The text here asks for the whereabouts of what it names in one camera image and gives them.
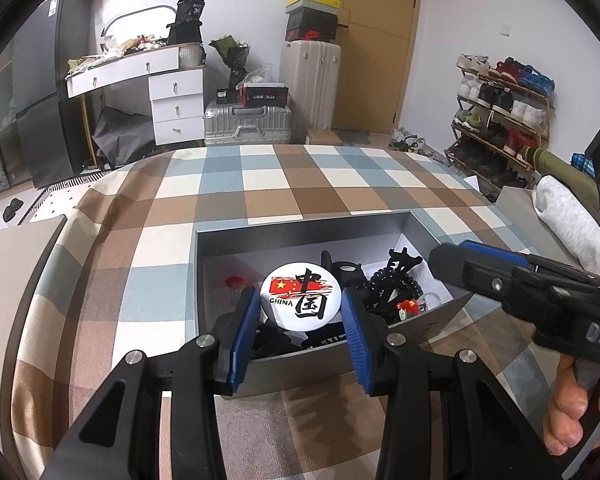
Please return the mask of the right hand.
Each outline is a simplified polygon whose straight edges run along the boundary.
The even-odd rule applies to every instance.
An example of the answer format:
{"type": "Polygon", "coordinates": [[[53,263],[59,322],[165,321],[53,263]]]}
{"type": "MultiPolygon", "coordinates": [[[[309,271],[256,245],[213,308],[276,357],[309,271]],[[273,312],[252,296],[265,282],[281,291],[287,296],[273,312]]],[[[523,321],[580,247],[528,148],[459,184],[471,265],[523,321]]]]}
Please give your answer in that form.
{"type": "MultiPolygon", "coordinates": [[[[543,441],[550,455],[562,456],[583,437],[580,418],[588,408],[588,394],[574,374],[572,356],[560,356],[554,391],[543,419],[543,441]]],[[[600,448],[600,440],[595,448],[600,448]]]]}

